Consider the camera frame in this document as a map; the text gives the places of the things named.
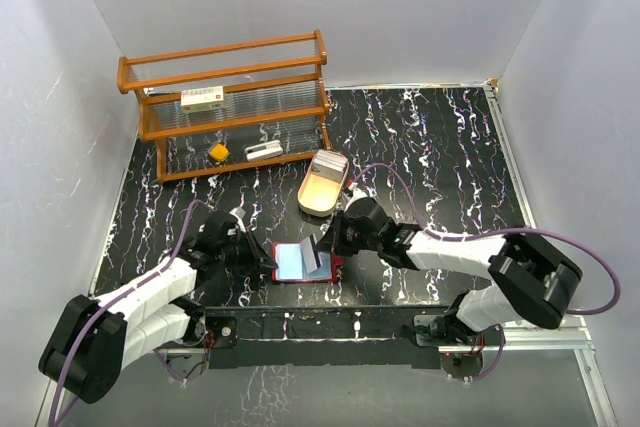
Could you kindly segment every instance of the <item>wooden rack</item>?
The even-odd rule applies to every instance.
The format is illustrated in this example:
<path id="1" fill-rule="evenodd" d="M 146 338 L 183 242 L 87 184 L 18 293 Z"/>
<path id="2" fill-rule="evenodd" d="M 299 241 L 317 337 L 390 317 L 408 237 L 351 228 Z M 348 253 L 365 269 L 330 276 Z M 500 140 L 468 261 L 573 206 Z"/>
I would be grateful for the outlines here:
<path id="1" fill-rule="evenodd" d="M 254 63 L 241 65 L 243 60 Z M 322 82 L 326 63 L 322 35 L 316 30 L 208 49 L 121 57 L 117 82 L 120 92 L 136 95 L 139 136 L 155 142 L 156 175 L 165 182 L 305 160 L 320 148 L 330 149 L 329 101 Z M 293 75 L 278 77 L 290 71 Z M 250 74 L 256 73 L 266 78 L 253 80 Z M 210 79 L 219 80 L 203 82 Z M 226 107 L 183 113 L 180 92 L 203 85 L 223 85 Z M 282 156 L 246 161 L 244 147 L 276 138 L 281 140 Z M 218 142 L 231 155 L 216 165 L 207 151 Z"/>

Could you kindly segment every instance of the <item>black marble table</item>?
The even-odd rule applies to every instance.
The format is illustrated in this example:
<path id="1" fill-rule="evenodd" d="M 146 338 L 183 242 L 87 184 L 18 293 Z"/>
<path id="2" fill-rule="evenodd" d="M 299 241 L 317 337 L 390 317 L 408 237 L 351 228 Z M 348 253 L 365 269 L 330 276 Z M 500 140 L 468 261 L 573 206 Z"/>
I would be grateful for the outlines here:
<path id="1" fill-rule="evenodd" d="M 373 162 L 395 168 L 408 183 L 430 226 L 477 233 L 522 224 L 523 218 L 481 88 L 334 90 L 328 129 L 334 149 L 357 173 Z M 97 295 L 155 267 L 174 246 L 193 199 L 228 211 L 242 206 L 245 222 L 267 252 L 273 242 L 321 234 L 328 219 L 302 213 L 297 192 L 308 162 L 155 182 L 155 148 L 135 146 L 108 250 L 96 283 Z M 386 212 L 411 220 L 398 182 L 378 170 L 361 182 Z M 207 216 L 197 209 L 192 229 Z M 385 267 L 372 253 L 348 259 L 339 280 L 328 284 L 272 284 L 267 276 L 221 273 L 195 294 L 206 307 L 360 307 L 448 305 L 483 279 L 429 270 Z"/>

